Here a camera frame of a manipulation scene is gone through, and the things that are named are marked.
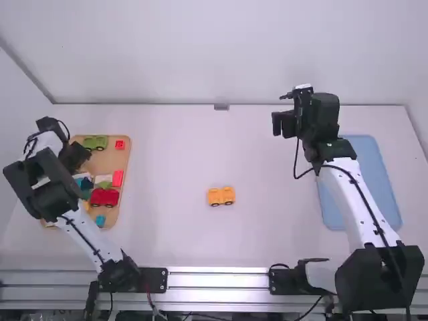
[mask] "green toy car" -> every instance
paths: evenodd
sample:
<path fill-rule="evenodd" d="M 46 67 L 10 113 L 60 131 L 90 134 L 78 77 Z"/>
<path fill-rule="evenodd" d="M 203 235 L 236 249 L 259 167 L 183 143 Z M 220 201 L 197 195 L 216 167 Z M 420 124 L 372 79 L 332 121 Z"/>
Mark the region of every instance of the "green toy car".
<path fill-rule="evenodd" d="M 107 136 L 88 136 L 83 139 L 83 147 L 92 152 L 93 150 L 104 150 L 107 148 Z"/>

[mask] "toy car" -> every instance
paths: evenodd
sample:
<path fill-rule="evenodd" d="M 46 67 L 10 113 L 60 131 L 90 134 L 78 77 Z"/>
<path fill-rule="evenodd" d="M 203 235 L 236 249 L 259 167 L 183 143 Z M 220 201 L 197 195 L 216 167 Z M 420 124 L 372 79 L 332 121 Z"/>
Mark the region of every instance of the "toy car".
<path fill-rule="evenodd" d="M 208 204 L 212 207 L 223 204 L 223 195 L 221 189 L 209 189 L 208 191 Z"/>
<path fill-rule="evenodd" d="M 115 207 L 119 203 L 119 192 L 116 189 L 94 189 L 89 203 L 92 207 Z"/>
<path fill-rule="evenodd" d="M 235 191 L 233 187 L 223 188 L 223 203 L 224 205 L 232 205 L 235 202 Z"/>
<path fill-rule="evenodd" d="M 232 205 L 235 202 L 235 190 L 233 187 L 208 190 L 208 204 L 217 207 L 221 204 Z"/>
<path fill-rule="evenodd" d="M 107 136 L 87 136 L 83 139 L 83 147 L 89 150 L 104 150 L 107 148 L 108 137 Z"/>

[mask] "white wall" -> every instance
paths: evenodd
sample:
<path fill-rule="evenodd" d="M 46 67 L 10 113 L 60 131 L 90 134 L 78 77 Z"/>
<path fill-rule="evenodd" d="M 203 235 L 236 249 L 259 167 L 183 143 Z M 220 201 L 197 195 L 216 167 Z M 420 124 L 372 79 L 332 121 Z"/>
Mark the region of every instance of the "white wall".
<path fill-rule="evenodd" d="M 37 130 L 35 120 L 52 112 L 51 103 L 0 47 L 0 167 L 16 161 L 25 139 Z M 0 174 L 0 237 L 16 204 L 16 196 Z"/>
<path fill-rule="evenodd" d="M 425 0 L 0 2 L 0 36 L 58 102 L 276 102 L 300 82 L 410 105 L 428 84 Z"/>

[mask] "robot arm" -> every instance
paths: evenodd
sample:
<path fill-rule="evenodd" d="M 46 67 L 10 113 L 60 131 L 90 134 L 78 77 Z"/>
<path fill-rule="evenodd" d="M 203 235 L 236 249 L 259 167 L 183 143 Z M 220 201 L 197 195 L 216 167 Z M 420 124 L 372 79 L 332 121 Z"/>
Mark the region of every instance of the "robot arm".
<path fill-rule="evenodd" d="M 3 169 L 9 184 L 30 215 L 54 223 L 82 247 L 106 291 L 137 287 L 136 264 L 102 236 L 80 203 L 83 195 L 72 175 L 91 153 L 77 142 L 69 144 L 70 134 L 64 134 L 55 118 L 36 124 L 39 132 L 28 137 L 23 156 Z"/>
<path fill-rule="evenodd" d="M 272 113 L 274 136 L 302 141 L 311 170 L 342 213 L 351 252 L 340 264 L 299 261 L 290 274 L 298 276 L 293 282 L 306 293 L 324 289 L 337 294 L 344 312 L 409 311 L 425 260 L 419 247 L 404 245 L 387 223 L 364 182 L 352 145 L 338 137 L 338 97 L 314 93 L 304 84 L 280 99 L 285 98 L 294 100 L 294 109 Z"/>

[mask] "cable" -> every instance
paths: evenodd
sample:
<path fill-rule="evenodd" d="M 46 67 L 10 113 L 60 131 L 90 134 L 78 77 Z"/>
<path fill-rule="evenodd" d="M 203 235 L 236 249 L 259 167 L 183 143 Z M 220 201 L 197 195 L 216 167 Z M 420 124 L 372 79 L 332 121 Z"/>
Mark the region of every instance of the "cable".
<path fill-rule="evenodd" d="M 153 311 L 153 318 L 152 319 L 154 320 L 156 316 L 160 316 L 163 320 L 168 321 L 168 316 L 166 316 L 163 313 L 163 311 L 158 310 L 158 308 L 153 303 L 152 296 L 150 294 L 150 288 L 149 288 L 148 284 L 146 284 L 146 293 L 147 293 L 148 304 L 150 305 L 150 307 L 152 308 L 152 311 Z"/>
<path fill-rule="evenodd" d="M 218 320 L 218 321 L 231 321 L 230 319 L 226 319 L 226 318 L 220 318 L 218 316 L 210 316 L 208 314 L 202 314 L 202 313 L 194 313 L 194 312 L 190 312 L 189 314 L 185 314 L 186 316 L 188 315 L 192 315 L 192 316 L 202 316 L 204 318 L 208 318 L 208 319 L 212 319 L 212 320 Z"/>
<path fill-rule="evenodd" d="M 297 157 L 298 157 L 298 147 L 299 147 L 299 138 L 296 144 L 296 155 L 294 158 L 294 168 L 293 168 L 293 177 L 294 179 L 301 179 L 304 175 L 308 174 L 309 172 L 314 170 L 314 167 L 312 167 L 311 169 L 308 169 L 306 171 L 304 171 L 302 174 L 300 174 L 299 176 L 296 176 L 296 164 L 297 164 Z M 403 277 L 401 276 L 401 272 L 400 272 L 400 267 L 395 259 L 395 257 L 393 256 L 393 252 L 391 251 L 391 247 L 388 244 L 388 241 L 384 235 L 384 231 L 382 230 L 381 226 L 379 225 L 379 222 L 375 216 L 375 214 L 373 213 L 373 210 L 370 207 L 370 204 L 368 204 L 368 201 L 364 195 L 364 193 L 362 192 L 360 186 L 358 185 L 357 180 L 352 176 L 352 174 L 350 172 L 348 172 L 347 170 L 343 169 L 342 167 L 339 166 L 335 166 L 335 165 L 329 165 L 329 164 L 324 164 L 321 165 L 321 167 L 324 168 L 331 168 L 331 169 L 336 169 L 337 171 L 340 171 L 342 173 L 344 173 L 346 176 L 348 176 L 348 178 L 350 179 L 350 183 L 353 184 L 356 188 L 356 190 L 358 191 L 358 194 L 360 195 L 364 205 L 367 208 L 368 213 L 370 214 L 370 217 L 373 220 L 373 224 L 376 227 L 376 231 L 377 233 L 380 235 L 383 244 L 385 245 L 385 248 L 388 251 L 388 255 L 391 258 L 391 261 L 393 263 L 394 269 L 396 274 L 398 275 L 398 279 L 399 279 L 399 283 L 401 285 L 401 290 L 402 290 L 402 295 L 403 295 L 403 299 L 405 301 L 405 309 L 406 309 L 406 321 L 411 321 L 411 313 L 410 313 L 410 306 L 409 303 L 407 301 L 407 297 L 406 297 L 406 293 L 405 293 L 405 289 L 404 289 L 404 280 Z"/>
<path fill-rule="evenodd" d="M 113 293 L 110 292 L 110 310 L 108 311 L 107 321 L 110 319 L 113 312 Z"/>
<path fill-rule="evenodd" d="M 189 317 L 189 316 L 191 316 L 192 315 L 192 311 L 190 311 L 186 316 L 185 316 L 185 318 L 184 319 L 182 319 L 181 321 L 186 321 L 187 320 L 187 318 Z"/>
<path fill-rule="evenodd" d="M 299 316 L 297 319 L 294 319 L 293 321 L 300 321 L 301 319 L 303 319 L 305 316 L 307 316 L 309 313 L 311 313 L 313 311 L 313 309 L 318 305 L 318 303 L 320 303 L 321 299 L 324 297 L 324 295 L 320 296 L 315 303 L 309 308 L 308 311 L 306 311 L 305 313 L 303 313 L 301 316 Z"/>
<path fill-rule="evenodd" d="M 100 255 L 100 250 L 96 249 L 90 242 L 89 240 L 85 237 L 85 235 L 83 235 L 83 233 L 78 229 L 78 227 L 73 223 L 73 219 L 69 219 L 68 217 L 64 216 L 64 215 L 60 215 L 61 218 L 65 219 L 67 224 L 71 225 L 73 227 L 73 229 L 77 232 L 77 234 L 85 241 L 86 244 L 88 244 L 88 246 L 91 248 L 92 252 L 94 253 L 94 255 L 98 256 L 98 259 L 100 259 L 101 264 L 104 264 L 104 259 L 102 258 L 102 256 Z"/>
<path fill-rule="evenodd" d="M 33 137 L 32 139 L 27 140 L 27 142 L 25 143 L 25 146 L 24 146 L 24 152 L 23 152 L 24 154 L 25 154 L 25 152 L 27 152 L 27 148 L 28 148 L 29 144 L 31 142 L 33 142 L 33 144 L 31 145 L 29 152 L 26 154 L 25 160 L 27 160 L 31 156 L 31 154 L 33 154 L 33 151 L 34 151 L 35 146 L 37 145 L 38 141 L 39 141 L 38 137 Z"/>
<path fill-rule="evenodd" d="M 64 128 L 67 130 L 67 140 L 70 140 L 70 131 L 68 130 L 68 127 L 66 124 L 64 124 L 64 122 L 60 119 L 56 119 L 54 118 L 57 122 L 59 122 L 60 124 L 62 124 L 62 126 L 64 126 Z"/>
<path fill-rule="evenodd" d="M 276 268 L 277 266 L 280 266 L 281 268 L 290 269 L 290 267 L 287 264 L 284 264 L 284 263 L 275 263 L 275 264 L 272 264 L 270 266 L 269 271 L 272 270 L 272 268 Z"/>

